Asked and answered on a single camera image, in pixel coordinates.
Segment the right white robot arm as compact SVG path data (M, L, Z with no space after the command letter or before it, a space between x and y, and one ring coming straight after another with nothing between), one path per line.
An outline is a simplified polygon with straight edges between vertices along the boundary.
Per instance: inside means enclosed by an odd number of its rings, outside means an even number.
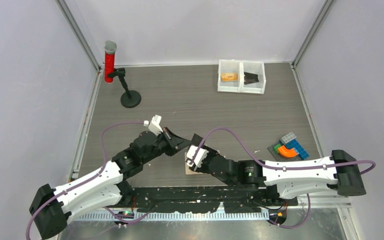
M331 156L302 161L226 159L216 151L191 146L185 164L197 173L209 174L227 186L243 190L266 188L265 198L279 205L299 195L336 191L340 196L363 196L366 189L357 160L344 150Z

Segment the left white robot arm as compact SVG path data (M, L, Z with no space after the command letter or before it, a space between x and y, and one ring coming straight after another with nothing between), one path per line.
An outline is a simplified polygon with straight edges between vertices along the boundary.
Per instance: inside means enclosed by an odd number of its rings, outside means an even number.
M134 190L128 179L141 172L151 160L165 154L173 156L189 147L191 140L179 137L164 127L162 132L143 131L102 167L72 182L41 186L30 205L31 219L26 228L30 239L33 224L43 239L62 232L75 218L107 206L132 207Z

